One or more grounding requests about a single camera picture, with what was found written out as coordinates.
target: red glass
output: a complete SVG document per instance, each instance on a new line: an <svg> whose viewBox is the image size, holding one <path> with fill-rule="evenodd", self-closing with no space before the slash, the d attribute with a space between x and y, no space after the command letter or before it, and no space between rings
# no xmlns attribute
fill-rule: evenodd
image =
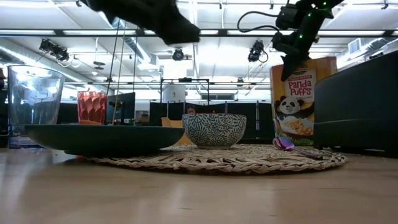
<svg viewBox="0 0 398 224"><path fill-rule="evenodd" d="M108 96L93 91L77 93L77 113L79 124L104 124Z"/></svg>

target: table surface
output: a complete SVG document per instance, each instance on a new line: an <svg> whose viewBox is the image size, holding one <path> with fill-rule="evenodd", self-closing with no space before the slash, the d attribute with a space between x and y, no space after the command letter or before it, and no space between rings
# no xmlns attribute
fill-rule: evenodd
<svg viewBox="0 0 398 224"><path fill-rule="evenodd" d="M398 160L224 176L100 166L51 150L0 152L0 223L397 223Z"/></svg>

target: clear drinking glass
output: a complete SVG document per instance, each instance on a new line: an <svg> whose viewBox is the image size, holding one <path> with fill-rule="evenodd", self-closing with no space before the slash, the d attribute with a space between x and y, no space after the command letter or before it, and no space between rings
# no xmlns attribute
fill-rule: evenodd
<svg viewBox="0 0 398 224"><path fill-rule="evenodd" d="M108 96L93 91L79 91L77 112L79 124L104 124Z"/></svg>
<svg viewBox="0 0 398 224"><path fill-rule="evenodd" d="M65 77L26 65L8 67L9 147L32 147L25 124L56 124Z"/></svg>

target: patterned bowl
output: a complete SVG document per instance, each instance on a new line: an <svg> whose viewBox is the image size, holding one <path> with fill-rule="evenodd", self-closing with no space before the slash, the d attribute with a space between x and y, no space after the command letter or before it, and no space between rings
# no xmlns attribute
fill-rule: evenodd
<svg viewBox="0 0 398 224"><path fill-rule="evenodd" d="M197 113L182 116L185 135L202 149L229 149L243 137L246 116Z"/></svg>

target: woven placemat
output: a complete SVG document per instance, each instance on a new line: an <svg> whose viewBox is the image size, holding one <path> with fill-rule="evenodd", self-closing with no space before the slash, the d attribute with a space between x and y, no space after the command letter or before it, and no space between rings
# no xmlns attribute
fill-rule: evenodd
<svg viewBox="0 0 398 224"><path fill-rule="evenodd" d="M310 147L299 147L313 153L324 154L323 160L305 157L297 152L287 152L271 145L235 145L230 150L198 149L196 146L174 145L155 156L118 158L87 158L100 164L130 167L133 169L212 170L265 174L271 171L323 170L348 162L347 157Z"/></svg>

